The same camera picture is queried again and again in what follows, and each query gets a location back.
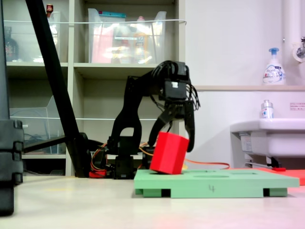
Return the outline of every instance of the shelf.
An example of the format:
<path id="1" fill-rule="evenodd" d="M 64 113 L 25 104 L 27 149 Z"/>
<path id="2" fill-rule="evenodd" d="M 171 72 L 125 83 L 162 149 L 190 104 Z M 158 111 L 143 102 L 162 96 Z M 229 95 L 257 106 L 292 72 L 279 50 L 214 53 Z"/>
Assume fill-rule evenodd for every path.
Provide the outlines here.
<path id="1" fill-rule="evenodd" d="M 23 154 L 22 159 L 65 159 L 65 154 Z"/>
<path id="2" fill-rule="evenodd" d="M 195 86 L 197 91 L 305 91 L 305 85 Z"/>
<path id="3" fill-rule="evenodd" d="M 142 76 L 157 64 L 75 63 L 75 70 L 85 79 L 126 80 L 127 76 Z"/>
<path id="4" fill-rule="evenodd" d="M 108 160 L 114 160 L 117 155 L 107 155 Z M 142 160 L 142 155 L 133 155 L 134 160 Z"/>
<path id="5" fill-rule="evenodd" d="M 47 79 L 44 63 L 7 62 L 8 78 L 10 79 Z M 68 76 L 68 63 L 61 63 L 64 78 Z"/>
<path id="6" fill-rule="evenodd" d="M 86 3 L 113 5 L 174 5 L 175 0 L 86 0 Z"/>

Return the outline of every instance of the small bottle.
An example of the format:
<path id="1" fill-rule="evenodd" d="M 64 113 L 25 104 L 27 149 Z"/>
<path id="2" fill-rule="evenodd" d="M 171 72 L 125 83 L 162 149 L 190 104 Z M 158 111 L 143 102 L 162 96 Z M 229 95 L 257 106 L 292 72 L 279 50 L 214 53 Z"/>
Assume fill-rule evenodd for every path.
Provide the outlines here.
<path id="1" fill-rule="evenodd" d="M 273 103 L 264 100 L 262 103 L 262 118 L 274 118 Z"/>
<path id="2" fill-rule="evenodd" d="M 19 55 L 18 44 L 11 38 L 11 31 L 11 26 L 4 26 L 5 56 L 8 62 L 18 60 Z"/>
<path id="3" fill-rule="evenodd" d="M 140 16 L 138 21 L 145 21 L 144 17 Z M 145 22 L 137 23 L 137 32 L 134 34 L 135 41 L 135 62 L 136 63 L 147 63 L 148 58 L 148 35 L 145 33 Z"/>
<path id="4" fill-rule="evenodd" d="M 51 13 L 53 12 L 53 10 L 54 10 L 53 5 L 52 4 L 47 4 L 46 15 L 47 15 L 48 20 L 51 16 Z"/>

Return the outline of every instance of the faucet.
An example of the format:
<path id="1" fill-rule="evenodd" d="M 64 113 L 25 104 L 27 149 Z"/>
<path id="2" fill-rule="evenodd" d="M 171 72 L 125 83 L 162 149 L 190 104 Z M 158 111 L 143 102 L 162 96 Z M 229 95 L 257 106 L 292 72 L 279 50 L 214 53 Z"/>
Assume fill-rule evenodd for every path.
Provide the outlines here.
<path id="1" fill-rule="evenodd" d="M 298 48 L 296 51 L 296 55 L 299 58 L 305 58 L 305 37 L 301 37 L 301 42 L 303 46 L 301 48 Z"/>

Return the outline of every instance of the orange wire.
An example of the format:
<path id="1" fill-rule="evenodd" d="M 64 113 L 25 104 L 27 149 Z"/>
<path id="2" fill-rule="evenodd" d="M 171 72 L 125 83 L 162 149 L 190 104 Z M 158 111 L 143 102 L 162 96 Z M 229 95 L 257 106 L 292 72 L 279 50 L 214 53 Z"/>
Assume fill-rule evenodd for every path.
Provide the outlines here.
<path id="1" fill-rule="evenodd" d="M 103 145 L 101 146 L 101 148 L 104 148 L 106 145 L 107 145 L 107 143 L 103 144 Z M 106 169 L 97 168 L 97 167 L 93 164 L 93 159 L 94 159 L 95 156 L 98 154 L 98 152 L 100 152 L 101 148 L 97 149 L 97 150 L 94 152 L 93 156 L 92 156 L 90 165 L 91 165 L 91 169 L 92 169 L 93 171 L 99 171 L 99 172 L 100 172 L 100 171 L 105 171 L 105 170 L 106 170 Z"/>
<path id="2" fill-rule="evenodd" d="M 149 156 L 153 156 L 153 154 L 147 153 L 145 150 L 142 149 L 142 147 L 144 147 L 144 146 L 147 145 L 147 144 L 148 144 L 147 142 L 141 144 L 140 147 L 139 147 L 139 149 L 140 149 L 143 153 L 145 153 L 145 154 L 147 154 L 147 155 L 149 155 Z M 200 164 L 200 165 L 217 165 L 217 166 L 219 165 L 219 166 L 226 166 L 225 168 L 222 168 L 222 169 L 229 169 L 229 168 L 230 168 L 230 164 L 224 163 L 224 162 L 200 162 L 200 161 L 192 161 L 192 160 L 189 160 L 189 159 L 186 159 L 186 158 L 185 158 L 184 160 L 187 161 L 187 162 L 190 162 L 190 163 Z"/>
<path id="3" fill-rule="evenodd" d="M 230 164 L 228 163 L 224 163 L 224 162 L 199 162 L 199 161 L 192 161 L 192 160 L 189 160 L 189 159 L 184 159 L 185 161 L 187 162 L 190 162 L 190 163 L 194 163 L 194 164 L 200 164 L 200 165 L 220 165 L 220 166 L 227 166 L 223 169 L 229 169 L 230 168 Z"/>

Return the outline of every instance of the floor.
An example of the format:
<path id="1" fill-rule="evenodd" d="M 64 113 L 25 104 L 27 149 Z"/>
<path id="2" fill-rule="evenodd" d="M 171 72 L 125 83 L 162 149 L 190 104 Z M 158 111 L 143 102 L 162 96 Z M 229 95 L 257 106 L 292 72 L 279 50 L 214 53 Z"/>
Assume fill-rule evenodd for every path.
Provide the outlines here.
<path id="1" fill-rule="evenodd" d="M 305 186 L 286 198 L 135 196 L 132 180 L 25 177 L 0 229 L 304 229 Z"/>

